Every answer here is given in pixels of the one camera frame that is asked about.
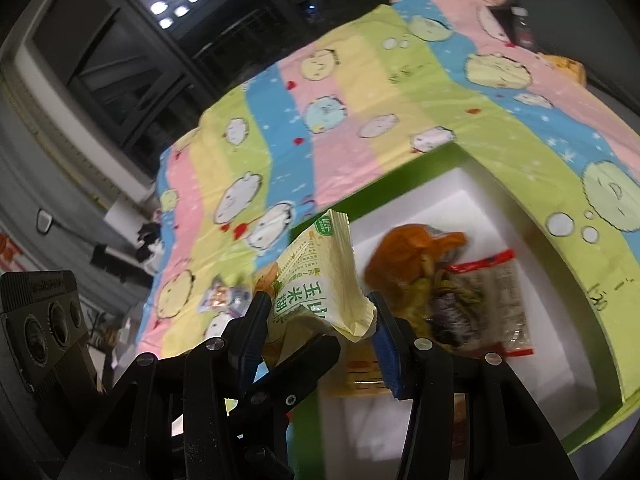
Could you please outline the yellow rice cake packet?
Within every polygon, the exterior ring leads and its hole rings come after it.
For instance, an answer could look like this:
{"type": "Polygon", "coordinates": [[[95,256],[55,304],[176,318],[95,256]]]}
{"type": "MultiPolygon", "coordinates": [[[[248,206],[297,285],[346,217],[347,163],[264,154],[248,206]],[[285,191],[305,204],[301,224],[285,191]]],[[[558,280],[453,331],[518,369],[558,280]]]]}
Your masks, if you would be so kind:
{"type": "Polygon", "coordinates": [[[322,396],[363,398],[389,393],[369,339],[350,342],[341,338],[338,362],[320,380],[322,396]]]}

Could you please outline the colourful cartoon striped bedsheet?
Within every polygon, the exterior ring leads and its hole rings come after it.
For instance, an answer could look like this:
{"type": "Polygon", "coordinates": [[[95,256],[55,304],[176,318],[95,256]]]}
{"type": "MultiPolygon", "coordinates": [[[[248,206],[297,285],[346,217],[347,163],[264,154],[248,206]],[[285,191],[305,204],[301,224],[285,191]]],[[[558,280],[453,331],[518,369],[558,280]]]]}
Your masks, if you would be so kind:
{"type": "Polygon", "coordinates": [[[454,141],[539,223],[589,295],[623,394],[639,387],[639,138],[511,44],[480,0],[394,0],[243,82],[160,158],[164,256],[138,345],[174,356],[312,217],[454,141]]]}

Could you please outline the yellow cup on bed edge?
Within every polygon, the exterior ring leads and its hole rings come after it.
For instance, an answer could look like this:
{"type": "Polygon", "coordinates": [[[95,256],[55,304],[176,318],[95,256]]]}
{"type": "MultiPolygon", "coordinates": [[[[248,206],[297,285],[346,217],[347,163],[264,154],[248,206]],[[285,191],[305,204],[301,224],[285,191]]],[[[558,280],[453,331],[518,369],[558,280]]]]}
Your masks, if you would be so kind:
{"type": "Polygon", "coordinates": [[[566,78],[585,87],[587,84],[587,72],[585,66],[572,58],[553,54],[540,54],[540,57],[554,70],[566,78]]]}

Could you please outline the grey sofa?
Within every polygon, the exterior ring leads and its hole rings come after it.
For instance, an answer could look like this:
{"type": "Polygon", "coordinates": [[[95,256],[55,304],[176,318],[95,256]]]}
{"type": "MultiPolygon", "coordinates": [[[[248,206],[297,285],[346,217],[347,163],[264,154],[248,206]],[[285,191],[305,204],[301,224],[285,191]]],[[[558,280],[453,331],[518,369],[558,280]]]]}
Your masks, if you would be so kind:
{"type": "Polygon", "coordinates": [[[606,0],[518,0],[540,50],[582,63],[587,89],[639,129],[639,46],[606,0]]]}

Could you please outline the black floor lamp stand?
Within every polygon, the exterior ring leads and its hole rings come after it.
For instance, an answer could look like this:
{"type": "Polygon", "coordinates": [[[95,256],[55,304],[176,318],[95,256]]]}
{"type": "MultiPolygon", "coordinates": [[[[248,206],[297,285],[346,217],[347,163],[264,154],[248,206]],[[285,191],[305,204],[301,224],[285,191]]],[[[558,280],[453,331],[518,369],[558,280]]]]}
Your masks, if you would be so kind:
{"type": "Polygon", "coordinates": [[[95,268],[118,278],[122,284],[133,284],[151,289],[152,275],[146,272],[142,264],[137,262],[133,256],[127,255],[113,246],[83,236],[56,220],[47,209],[39,208],[36,213],[37,233],[41,236],[48,236],[52,230],[60,231],[86,248],[90,252],[89,263],[95,268]]]}

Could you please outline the white red-edged snack packet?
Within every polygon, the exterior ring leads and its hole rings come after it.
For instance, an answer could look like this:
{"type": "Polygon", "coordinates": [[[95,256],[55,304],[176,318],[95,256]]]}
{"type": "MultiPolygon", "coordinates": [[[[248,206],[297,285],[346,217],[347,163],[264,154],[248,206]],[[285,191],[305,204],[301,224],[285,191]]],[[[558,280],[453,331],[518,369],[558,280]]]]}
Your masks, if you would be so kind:
{"type": "Polygon", "coordinates": [[[491,348],[506,358],[535,353],[512,249],[477,261],[453,264],[448,271],[457,283],[480,295],[476,308],[480,315],[480,348],[491,348]]]}

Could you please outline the white peanut snack bag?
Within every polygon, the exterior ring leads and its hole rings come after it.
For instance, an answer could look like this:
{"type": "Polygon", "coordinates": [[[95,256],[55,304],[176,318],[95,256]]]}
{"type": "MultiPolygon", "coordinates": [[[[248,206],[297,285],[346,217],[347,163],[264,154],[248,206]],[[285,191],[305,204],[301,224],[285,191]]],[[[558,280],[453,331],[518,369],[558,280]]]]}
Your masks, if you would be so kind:
{"type": "Polygon", "coordinates": [[[244,316],[250,302],[252,292],[244,285],[227,285],[220,275],[213,278],[209,288],[196,307],[198,313],[227,313],[232,318],[244,316]]]}

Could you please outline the green white cardboard box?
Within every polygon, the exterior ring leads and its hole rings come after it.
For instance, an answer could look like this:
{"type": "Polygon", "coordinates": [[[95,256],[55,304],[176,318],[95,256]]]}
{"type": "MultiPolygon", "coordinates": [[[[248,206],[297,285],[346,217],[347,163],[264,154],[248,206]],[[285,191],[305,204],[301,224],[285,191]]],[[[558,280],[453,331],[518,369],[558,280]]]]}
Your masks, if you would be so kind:
{"type": "Polygon", "coordinates": [[[307,478],[571,479],[568,451],[618,400],[613,355],[542,229],[453,143],[338,205],[356,266],[386,246],[412,277],[370,287],[372,398],[314,396],[307,478]]]}

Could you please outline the dark orange snack bag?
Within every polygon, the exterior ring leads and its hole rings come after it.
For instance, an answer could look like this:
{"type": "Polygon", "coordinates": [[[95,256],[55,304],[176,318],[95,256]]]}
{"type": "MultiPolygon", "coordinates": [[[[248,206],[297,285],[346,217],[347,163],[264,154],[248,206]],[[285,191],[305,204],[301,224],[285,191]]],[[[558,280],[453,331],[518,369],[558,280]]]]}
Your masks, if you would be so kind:
{"type": "Polygon", "coordinates": [[[396,226],[378,243],[363,281],[396,315],[420,318],[431,299],[438,267],[453,259],[467,241],[462,232],[442,232],[423,223],[396,226]]]}

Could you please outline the yellow-green corn snack bag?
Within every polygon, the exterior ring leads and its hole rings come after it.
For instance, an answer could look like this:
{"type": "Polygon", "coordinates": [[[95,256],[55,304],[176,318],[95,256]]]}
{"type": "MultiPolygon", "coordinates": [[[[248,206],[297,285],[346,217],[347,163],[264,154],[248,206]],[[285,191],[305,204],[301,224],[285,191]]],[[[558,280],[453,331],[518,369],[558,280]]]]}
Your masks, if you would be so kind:
{"type": "Polygon", "coordinates": [[[327,210],[253,278],[271,298],[262,355],[274,367],[317,334],[369,337],[376,309],[358,282],[349,218],[327,210]]]}

